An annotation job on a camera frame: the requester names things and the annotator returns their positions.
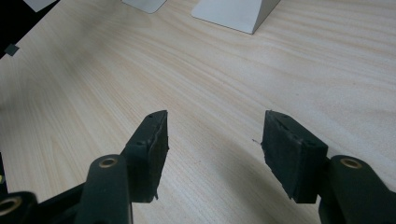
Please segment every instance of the wooden table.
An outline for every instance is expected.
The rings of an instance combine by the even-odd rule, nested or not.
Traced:
[[[264,162],[264,112],[286,113],[396,190],[396,1],[282,0],[254,35],[119,0],[59,3],[0,61],[10,191],[40,202],[85,181],[143,118],[169,112],[160,200],[135,223],[319,223]]]

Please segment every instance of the light wood grain surface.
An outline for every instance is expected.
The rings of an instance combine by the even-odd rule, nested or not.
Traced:
[[[0,61],[9,190],[74,187],[163,109],[160,200],[134,204],[135,223],[319,223],[264,162],[267,109],[396,190],[396,1],[282,0],[254,35],[196,20],[196,4],[63,0],[21,40]]]

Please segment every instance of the black plastic part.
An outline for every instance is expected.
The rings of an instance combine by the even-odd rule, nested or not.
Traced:
[[[346,224],[338,203],[328,204],[321,200],[318,212],[321,224]]]
[[[79,202],[76,224],[130,224],[128,175],[125,159],[107,155],[95,160]]]
[[[0,196],[1,224],[37,223],[37,199],[31,192],[17,192]]]
[[[327,145],[293,118],[265,112],[262,150],[265,162],[297,203],[315,203],[318,175],[326,161]]]
[[[0,152],[0,195],[8,194],[6,172],[4,171],[3,158]]]
[[[167,112],[146,116],[121,152],[128,165],[131,202],[150,203],[157,197],[168,149]]]
[[[395,193],[366,162],[334,156],[329,180],[347,224],[396,224]]]
[[[73,223],[78,210],[84,184],[75,186],[38,205],[39,223],[70,224]]]
[[[14,56],[18,49],[20,48],[13,44],[9,44],[8,47],[4,50],[4,53],[8,54],[9,56]]]

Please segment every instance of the white object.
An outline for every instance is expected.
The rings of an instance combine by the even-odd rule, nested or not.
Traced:
[[[54,3],[56,0],[23,0],[35,12]]]
[[[254,34],[280,0],[201,0],[194,18]]]
[[[122,0],[123,3],[147,13],[154,13],[166,0]]]

